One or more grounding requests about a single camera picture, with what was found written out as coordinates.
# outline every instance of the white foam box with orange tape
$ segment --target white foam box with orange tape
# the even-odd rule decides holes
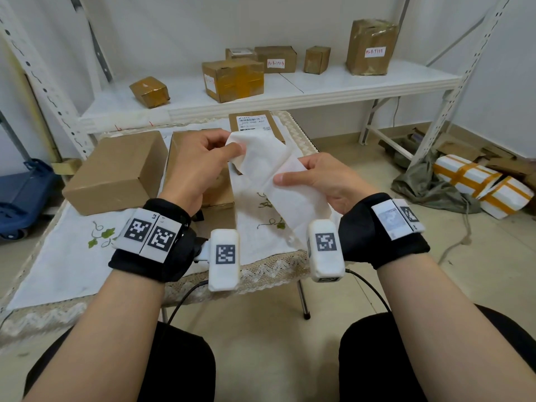
[[[501,173],[457,155],[441,156],[434,163],[434,173],[450,182],[461,193],[479,197],[501,177]]]
[[[507,176],[484,191],[479,200],[482,210],[496,219],[504,219],[524,208],[533,197],[534,192],[530,188],[512,176]]]

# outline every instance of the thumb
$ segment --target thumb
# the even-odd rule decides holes
[[[311,185],[314,181],[314,171],[304,170],[300,172],[285,172],[273,177],[276,186]]]
[[[245,145],[231,142],[222,148],[214,148],[213,150],[218,152],[218,155],[223,161],[227,162],[233,158],[236,158],[237,156],[244,155]]]

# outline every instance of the person's left hand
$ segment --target person's left hand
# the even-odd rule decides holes
[[[216,181],[227,161],[245,154],[245,147],[236,142],[225,145],[230,134],[221,128],[187,131],[171,178],[159,197],[180,206],[190,216],[196,214],[201,209],[203,193]]]

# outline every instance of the shelf board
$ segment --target shelf board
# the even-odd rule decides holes
[[[133,96],[129,79],[108,85],[97,95],[79,120],[86,133],[143,128],[188,122],[240,111],[288,110],[328,106],[383,97],[428,93],[457,86],[460,77],[416,63],[393,60],[385,76],[352,76],[342,64],[333,64],[321,75],[303,73],[265,74],[264,94],[218,103],[204,89],[203,74],[176,77],[157,76],[164,82],[170,103],[145,108]]]

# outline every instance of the hand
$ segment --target hand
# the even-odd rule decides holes
[[[320,152],[299,158],[299,161],[308,170],[277,174],[273,177],[274,184],[311,186],[324,193],[327,202],[340,214],[346,214],[361,199],[379,192],[330,154]]]
[[[215,181],[227,161],[245,154],[236,142],[225,145],[231,133],[221,128],[187,131],[177,154],[171,178],[159,197],[182,207],[190,216],[201,209],[203,193]]]

